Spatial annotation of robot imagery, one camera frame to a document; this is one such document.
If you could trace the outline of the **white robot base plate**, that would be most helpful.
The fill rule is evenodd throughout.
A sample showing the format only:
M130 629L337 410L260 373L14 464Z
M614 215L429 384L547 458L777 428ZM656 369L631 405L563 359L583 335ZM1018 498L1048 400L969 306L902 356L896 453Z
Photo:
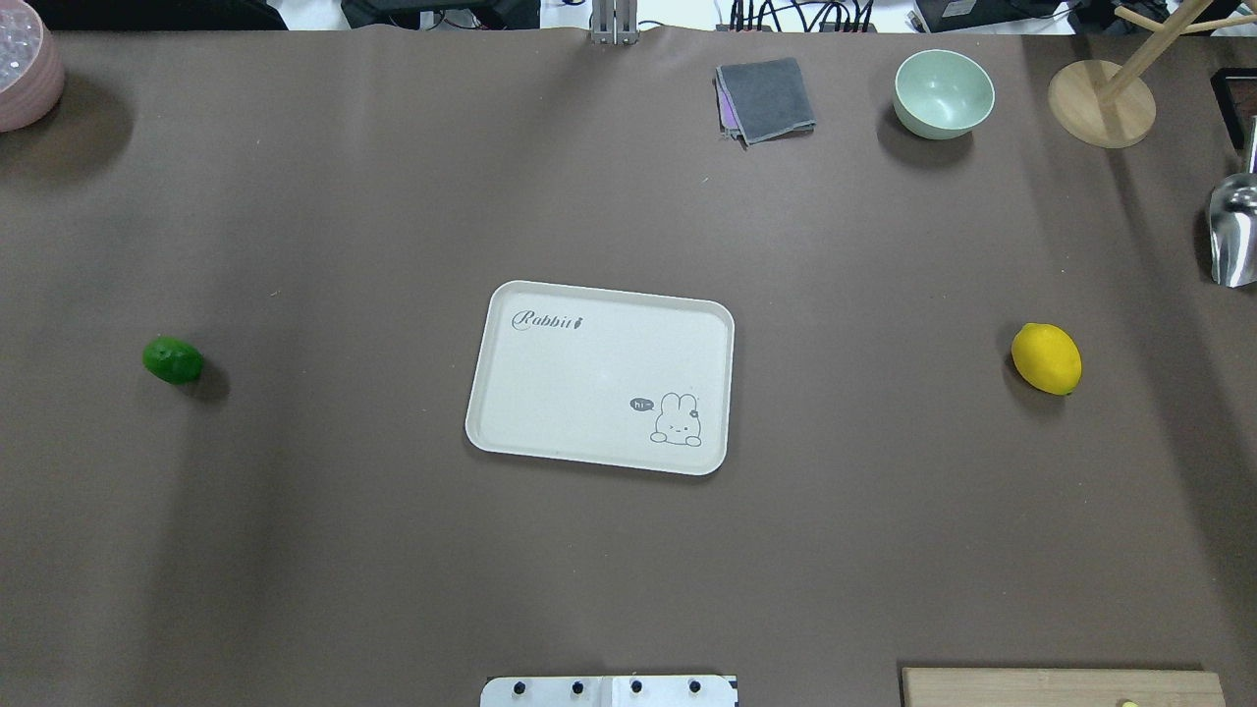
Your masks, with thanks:
M738 706L727 676L535 676L486 681L480 706Z

